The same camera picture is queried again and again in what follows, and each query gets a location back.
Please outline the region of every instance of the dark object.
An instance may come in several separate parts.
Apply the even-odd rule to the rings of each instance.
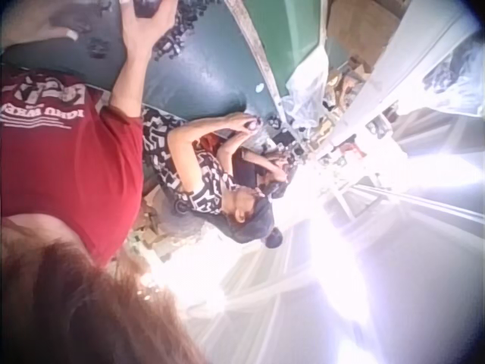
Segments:
[[[170,59],[179,55],[184,47],[183,37],[186,33],[193,32],[194,23],[204,15],[210,4],[220,3],[221,0],[179,0],[175,26],[155,44],[155,60],[164,55],[168,55]]]
[[[135,14],[137,17],[150,18],[155,15],[162,0],[134,0]]]
[[[297,146],[297,147],[295,148],[295,154],[296,154],[297,156],[301,156],[301,155],[303,155],[303,153],[305,153],[305,151],[304,151],[304,150],[303,150],[301,147]]]
[[[372,135],[375,135],[379,140],[384,138],[389,131],[387,125],[384,123],[384,121],[380,119],[380,117],[375,118],[365,127]]]
[[[275,227],[263,241],[268,249],[276,249],[283,243],[283,234]]]
[[[281,129],[281,119],[275,115],[268,118],[268,125],[275,130]]]
[[[109,41],[93,37],[89,40],[89,56],[96,59],[103,59],[109,51]]]
[[[244,160],[241,148],[233,154],[233,173],[237,184],[249,188],[257,187],[256,165]]]
[[[281,143],[288,146],[295,141],[295,137],[289,131],[282,131],[273,138],[273,141],[277,145]]]

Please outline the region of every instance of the clutter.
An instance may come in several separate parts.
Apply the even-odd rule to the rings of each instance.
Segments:
[[[327,35],[373,67],[398,25],[399,18],[374,0],[336,0]]]
[[[472,36],[399,97],[398,115],[419,108],[483,117],[483,40]]]

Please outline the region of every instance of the teal surface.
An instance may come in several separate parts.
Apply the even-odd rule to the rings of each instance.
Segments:
[[[286,82],[318,45],[321,0],[245,0],[282,96]]]
[[[19,45],[7,50],[4,59],[76,74],[87,83],[111,89],[125,58],[118,11],[92,21],[92,33],[81,35],[77,42],[53,39]],[[106,58],[88,56],[86,46],[92,36],[111,42]],[[187,120],[246,109],[266,118],[276,114],[276,108],[267,87],[256,92],[260,83],[263,76],[229,9],[224,4],[209,5],[179,56],[150,63],[144,102]]]

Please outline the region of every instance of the hand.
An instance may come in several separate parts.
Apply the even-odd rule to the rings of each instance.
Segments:
[[[163,0],[152,18],[138,18],[133,0],[119,0],[128,57],[152,56],[155,43],[175,24],[178,0]]]
[[[49,18],[68,3],[67,0],[23,0],[2,17],[2,47],[51,38],[71,38],[78,34],[65,27],[53,27]]]
[[[229,129],[235,130],[235,131],[240,131],[242,133],[246,133],[249,135],[255,134],[258,132],[259,125],[254,130],[250,130],[247,127],[248,123],[258,123],[258,119],[256,116],[245,114],[243,112],[236,112],[234,114],[229,114],[228,116],[225,117],[225,121],[227,124],[227,127]]]
[[[273,174],[273,178],[278,182],[287,182],[288,176],[286,172],[281,168],[275,168],[274,171],[271,172]]]

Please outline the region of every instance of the finger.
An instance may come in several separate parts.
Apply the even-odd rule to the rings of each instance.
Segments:
[[[38,40],[47,40],[53,38],[71,38],[76,41],[79,34],[66,27],[46,27],[38,32]]]
[[[120,0],[121,21],[123,27],[128,27],[136,21],[135,6],[133,0]]]
[[[162,0],[161,4],[158,6],[157,12],[152,18],[153,21],[161,26],[164,24],[171,28],[175,23],[178,4],[179,0]]]

